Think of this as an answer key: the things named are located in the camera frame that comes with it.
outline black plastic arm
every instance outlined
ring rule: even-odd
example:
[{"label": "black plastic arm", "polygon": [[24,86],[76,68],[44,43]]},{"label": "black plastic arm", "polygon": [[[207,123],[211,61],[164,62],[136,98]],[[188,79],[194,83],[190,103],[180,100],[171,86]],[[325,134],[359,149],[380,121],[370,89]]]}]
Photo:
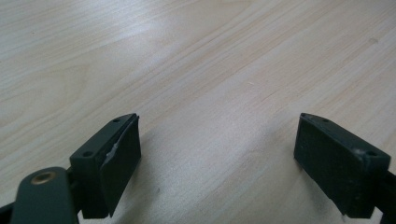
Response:
[{"label": "black plastic arm", "polygon": [[396,223],[396,178],[387,153],[328,119],[302,114],[294,158],[343,215],[370,218],[378,207],[382,223]]},{"label": "black plastic arm", "polygon": [[71,167],[26,176],[15,203],[0,209],[0,223],[78,223],[113,215],[140,161],[136,114],[111,120],[71,157]]}]

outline wooden table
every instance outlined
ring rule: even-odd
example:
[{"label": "wooden table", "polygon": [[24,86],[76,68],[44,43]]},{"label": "wooden table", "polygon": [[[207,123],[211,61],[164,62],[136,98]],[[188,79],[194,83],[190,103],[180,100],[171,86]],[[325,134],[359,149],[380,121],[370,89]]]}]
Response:
[{"label": "wooden table", "polygon": [[2,205],[132,112],[142,161],[114,217],[81,223],[378,223],[292,152],[307,112],[396,157],[396,2],[1,2]]}]

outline screw hole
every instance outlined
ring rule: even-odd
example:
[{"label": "screw hole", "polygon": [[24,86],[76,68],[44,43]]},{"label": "screw hole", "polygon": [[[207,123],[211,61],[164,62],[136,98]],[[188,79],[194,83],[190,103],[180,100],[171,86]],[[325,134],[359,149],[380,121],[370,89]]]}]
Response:
[{"label": "screw hole", "polygon": [[375,153],[375,152],[372,152],[372,151],[368,151],[368,152],[367,152],[367,155],[373,156],[373,157],[374,157],[374,156],[376,156],[376,153]]},{"label": "screw hole", "polygon": [[41,173],[41,174],[33,177],[31,183],[34,185],[45,184],[45,183],[49,182],[51,179],[55,178],[55,176],[56,176],[56,173],[53,171],[44,172],[44,173]]},{"label": "screw hole", "polygon": [[90,157],[93,153],[91,151],[86,151],[82,154],[83,157]]}]

